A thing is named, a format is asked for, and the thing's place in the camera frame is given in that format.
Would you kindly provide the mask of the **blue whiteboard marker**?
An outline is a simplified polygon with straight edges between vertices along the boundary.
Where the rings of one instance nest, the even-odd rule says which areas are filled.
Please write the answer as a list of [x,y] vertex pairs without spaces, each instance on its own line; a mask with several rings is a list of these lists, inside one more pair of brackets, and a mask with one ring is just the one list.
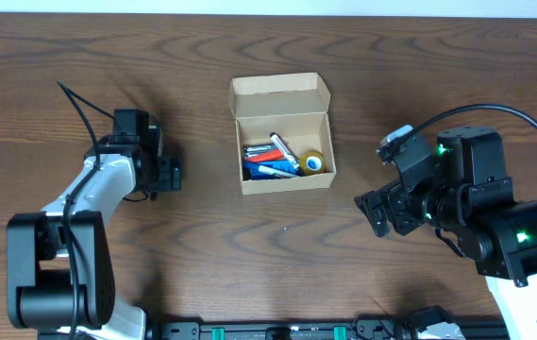
[[276,177],[281,177],[281,178],[298,178],[297,174],[278,170],[276,168],[261,165],[255,162],[245,161],[243,163],[243,166],[247,168],[248,170],[258,171],[266,175],[271,175],[271,176],[276,176]]

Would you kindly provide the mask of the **blue plastic rectangular block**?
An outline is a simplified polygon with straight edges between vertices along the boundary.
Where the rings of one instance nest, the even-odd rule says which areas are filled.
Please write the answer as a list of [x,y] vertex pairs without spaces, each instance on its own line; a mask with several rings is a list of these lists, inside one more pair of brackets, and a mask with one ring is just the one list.
[[[282,171],[286,171],[286,172],[289,172],[289,173],[295,173],[295,170],[294,168],[291,166],[291,164],[286,161],[286,160],[282,160],[282,161],[264,161],[264,162],[256,162],[256,163],[259,163],[261,165],[265,165],[265,166],[269,166],[269,167],[273,167],[273,168],[276,168],[278,170],[282,170]],[[248,170],[247,168],[245,168],[248,172],[249,172],[249,175],[250,175],[250,178],[252,180],[261,180],[261,179],[290,179],[290,178],[281,178],[281,177],[276,177],[276,176],[271,176],[271,175],[266,175],[266,174],[263,174],[263,173],[260,173],[258,171],[254,171],[254,170]]]

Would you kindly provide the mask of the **yellow tape roll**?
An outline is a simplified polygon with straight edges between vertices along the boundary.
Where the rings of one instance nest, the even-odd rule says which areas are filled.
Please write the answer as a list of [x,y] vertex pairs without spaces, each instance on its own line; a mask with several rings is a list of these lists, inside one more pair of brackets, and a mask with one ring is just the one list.
[[318,175],[326,171],[326,162],[323,155],[317,151],[303,154],[299,164],[305,176]]

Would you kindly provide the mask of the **black whiteboard marker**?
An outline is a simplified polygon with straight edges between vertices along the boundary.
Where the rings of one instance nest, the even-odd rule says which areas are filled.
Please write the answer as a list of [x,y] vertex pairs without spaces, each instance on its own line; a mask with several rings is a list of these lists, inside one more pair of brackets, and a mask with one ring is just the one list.
[[290,148],[284,143],[284,141],[281,139],[281,137],[275,133],[272,132],[270,134],[270,139],[273,142],[273,144],[277,147],[277,149],[281,152],[283,157],[291,164],[291,166],[294,168],[295,173],[303,177],[304,172],[301,168],[301,165],[299,163],[298,158],[294,155],[294,153],[290,150]]

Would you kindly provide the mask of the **cardboard box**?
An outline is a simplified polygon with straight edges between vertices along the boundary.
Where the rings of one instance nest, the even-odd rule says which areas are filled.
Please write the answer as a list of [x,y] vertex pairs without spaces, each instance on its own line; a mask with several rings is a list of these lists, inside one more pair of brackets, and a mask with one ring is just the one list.
[[301,160],[320,153],[324,171],[301,178],[253,180],[239,166],[244,195],[328,188],[337,174],[328,108],[330,92],[316,73],[247,76],[231,80],[228,103],[236,128],[239,161],[243,149],[267,145],[276,133]]

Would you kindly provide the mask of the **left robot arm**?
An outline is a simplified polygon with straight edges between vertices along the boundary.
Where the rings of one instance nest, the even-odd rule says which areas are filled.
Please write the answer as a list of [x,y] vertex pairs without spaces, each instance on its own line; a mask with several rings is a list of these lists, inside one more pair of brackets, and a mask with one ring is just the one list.
[[119,204],[156,200],[181,187],[180,163],[163,151],[159,122],[119,109],[111,134],[85,155],[81,172],[40,212],[7,225],[7,313],[43,339],[158,339],[147,312],[116,294],[106,226]]

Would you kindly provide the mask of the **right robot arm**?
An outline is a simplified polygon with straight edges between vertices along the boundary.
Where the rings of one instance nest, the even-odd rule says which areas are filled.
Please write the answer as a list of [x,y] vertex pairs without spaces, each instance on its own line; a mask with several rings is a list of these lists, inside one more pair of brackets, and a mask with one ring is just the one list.
[[517,201],[500,135],[457,127],[432,150],[413,136],[394,154],[399,178],[355,199],[374,233],[407,235],[428,224],[474,261],[512,339],[537,339],[537,200]]

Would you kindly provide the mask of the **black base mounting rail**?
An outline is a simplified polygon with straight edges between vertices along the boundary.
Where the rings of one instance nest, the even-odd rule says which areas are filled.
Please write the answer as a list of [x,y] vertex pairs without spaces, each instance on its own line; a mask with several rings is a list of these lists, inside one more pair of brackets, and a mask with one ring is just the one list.
[[510,340],[500,321],[442,319],[420,323],[364,318],[349,322],[229,323],[172,322],[152,326],[147,340]]

